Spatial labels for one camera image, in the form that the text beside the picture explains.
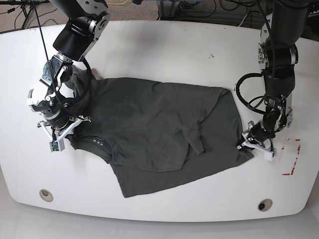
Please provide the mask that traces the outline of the grey metal frame background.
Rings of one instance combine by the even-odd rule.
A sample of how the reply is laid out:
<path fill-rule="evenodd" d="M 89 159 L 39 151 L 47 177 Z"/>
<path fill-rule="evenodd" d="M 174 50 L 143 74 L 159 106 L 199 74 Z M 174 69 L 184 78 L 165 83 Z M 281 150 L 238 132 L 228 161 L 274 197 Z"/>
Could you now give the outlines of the grey metal frame background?
<path fill-rule="evenodd" d="M 160 20 L 174 20 L 177 18 L 177 9 L 181 0 L 157 0 Z"/>

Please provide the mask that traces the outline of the red tape rectangle marking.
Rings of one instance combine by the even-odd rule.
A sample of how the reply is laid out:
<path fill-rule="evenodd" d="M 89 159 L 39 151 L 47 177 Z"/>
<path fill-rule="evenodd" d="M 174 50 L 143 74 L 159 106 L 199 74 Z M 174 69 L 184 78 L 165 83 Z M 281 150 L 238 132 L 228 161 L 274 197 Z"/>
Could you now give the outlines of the red tape rectangle marking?
<path fill-rule="evenodd" d="M 301 148 L 301 142 L 302 140 L 298 138 L 285 138 L 280 158 L 281 175 L 293 175 Z"/>

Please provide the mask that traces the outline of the black tripod stand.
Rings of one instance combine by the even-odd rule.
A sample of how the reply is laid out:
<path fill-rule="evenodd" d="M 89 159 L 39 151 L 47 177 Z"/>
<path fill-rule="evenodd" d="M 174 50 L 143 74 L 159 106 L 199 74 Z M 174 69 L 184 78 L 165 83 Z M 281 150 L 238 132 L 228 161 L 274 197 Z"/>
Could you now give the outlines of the black tripod stand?
<path fill-rule="evenodd" d="M 48 0 L 1 0 L 0 29 L 3 31 L 26 29 L 34 15 L 34 8 L 49 3 Z"/>

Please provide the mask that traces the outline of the dark grey T-shirt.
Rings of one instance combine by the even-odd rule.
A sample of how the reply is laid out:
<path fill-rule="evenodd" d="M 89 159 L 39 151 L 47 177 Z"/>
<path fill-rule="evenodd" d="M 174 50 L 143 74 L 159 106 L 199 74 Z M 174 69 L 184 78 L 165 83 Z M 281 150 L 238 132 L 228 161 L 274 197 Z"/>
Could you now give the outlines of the dark grey T-shirt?
<path fill-rule="evenodd" d="M 91 122 L 75 128 L 70 144 L 108 163 L 126 198 L 187 184 L 254 156 L 236 147 L 242 122 L 226 88 L 93 79 L 83 114 Z"/>

